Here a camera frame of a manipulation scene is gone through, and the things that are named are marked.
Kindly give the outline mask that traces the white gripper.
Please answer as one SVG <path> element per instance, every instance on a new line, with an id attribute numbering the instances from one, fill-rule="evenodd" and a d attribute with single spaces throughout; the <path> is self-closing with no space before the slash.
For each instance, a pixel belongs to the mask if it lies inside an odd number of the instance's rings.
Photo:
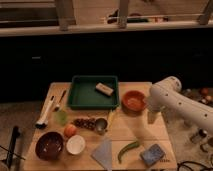
<path id="1" fill-rule="evenodd" d="M 146 103 L 148 109 L 148 123 L 153 124 L 156 121 L 158 114 L 163 110 L 163 105 L 152 99 L 148 99 Z"/>

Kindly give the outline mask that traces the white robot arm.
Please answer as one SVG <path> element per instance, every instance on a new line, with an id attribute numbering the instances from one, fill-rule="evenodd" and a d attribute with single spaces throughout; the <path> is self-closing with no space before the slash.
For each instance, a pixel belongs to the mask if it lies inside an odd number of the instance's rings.
<path id="1" fill-rule="evenodd" d="M 174 76 L 152 84 L 145 98 L 147 109 L 155 114 L 163 107 L 170 108 L 213 135 L 213 107 L 181 95 L 181 88 L 181 81 Z"/>

